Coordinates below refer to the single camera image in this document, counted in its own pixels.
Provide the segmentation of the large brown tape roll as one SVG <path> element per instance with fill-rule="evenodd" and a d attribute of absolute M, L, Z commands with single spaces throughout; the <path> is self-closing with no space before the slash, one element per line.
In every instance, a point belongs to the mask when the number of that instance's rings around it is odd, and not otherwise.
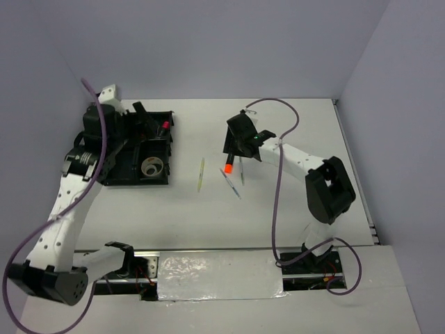
<path fill-rule="evenodd" d="M 148 157 L 142 161 L 140 169 L 145 177 L 156 177 L 162 173 L 164 163 L 158 157 Z"/>

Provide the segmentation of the small clear tape roll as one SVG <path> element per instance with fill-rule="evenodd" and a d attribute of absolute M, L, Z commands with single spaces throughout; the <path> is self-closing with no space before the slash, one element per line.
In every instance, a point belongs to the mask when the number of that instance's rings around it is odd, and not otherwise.
<path fill-rule="evenodd" d="M 156 165 L 148 165 L 145 169 L 145 175 L 148 177 L 154 177 L 159 174 L 159 170 Z"/>

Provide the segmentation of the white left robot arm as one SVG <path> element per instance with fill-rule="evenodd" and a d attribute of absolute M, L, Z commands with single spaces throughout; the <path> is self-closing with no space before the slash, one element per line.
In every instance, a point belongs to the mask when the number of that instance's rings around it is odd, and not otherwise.
<path fill-rule="evenodd" d="M 3 280 L 30 296 L 75 305 L 88 284 L 109 273 L 149 276 L 149 262 L 128 244 L 110 241 L 74 261 L 74 247 L 98 190 L 123 147 L 139 135 L 136 117 L 121 102 L 100 102 L 83 115 L 84 130 L 64 161 L 58 197 L 37 244 L 22 264 L 9 261 Z"/>

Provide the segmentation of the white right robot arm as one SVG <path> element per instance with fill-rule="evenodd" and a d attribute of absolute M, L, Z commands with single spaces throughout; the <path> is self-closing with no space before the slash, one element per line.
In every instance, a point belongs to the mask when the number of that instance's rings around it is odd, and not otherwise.
<path fill-rule="evenodd" d="M 223 152 L 233 157 L 256 159 L 278 168 L 273 205 L 271 241 L 273 256 L 280 267 L 302 259 L 310 272 L 318 272 L 327 262 L 326 255 L 336 239 L 334 222 L 346 213 L 356 199 L 356 193 L 340 158 L 329 159 L 306 153 L 288 143 L 284 137 L 263 130 L 258 132 L 252 118 L 242 110 L 227 121 L 227 134 Z M 277 213 L 282 176 L 288 173 L 305 186 L 307 207 L 316 221 L 302 244 L 302 255 L 294 260 L 280 259 L 276 243 Z"/>

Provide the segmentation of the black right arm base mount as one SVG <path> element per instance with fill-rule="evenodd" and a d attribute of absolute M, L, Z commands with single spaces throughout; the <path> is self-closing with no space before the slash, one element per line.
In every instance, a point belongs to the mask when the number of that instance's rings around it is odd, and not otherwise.
<path fill-rule="evenodd" d="M 327 255 L 323 255 L 321 259 L 316 259 L 313 255 L 308 255 L 302 260 L 288 266 L 281 266 L 282 274 L 288 275 L 303 275 L 322 274 L 323 276 L 334 274 L 342 274 L 343 269 L 339 252 L 331 250 Z"/>

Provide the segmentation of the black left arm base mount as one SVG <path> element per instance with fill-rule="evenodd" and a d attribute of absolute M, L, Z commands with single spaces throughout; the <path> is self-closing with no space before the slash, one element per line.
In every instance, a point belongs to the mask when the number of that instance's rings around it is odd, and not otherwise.
<path fill-rule="evenodd" d="M 158 253 L 135 252 L 125 255 L 123 264 L 116 270 L 107 273 L 101 280 L 131 280 L 142 278 L 148 282 L 157 279 L 159 266 Z"/>

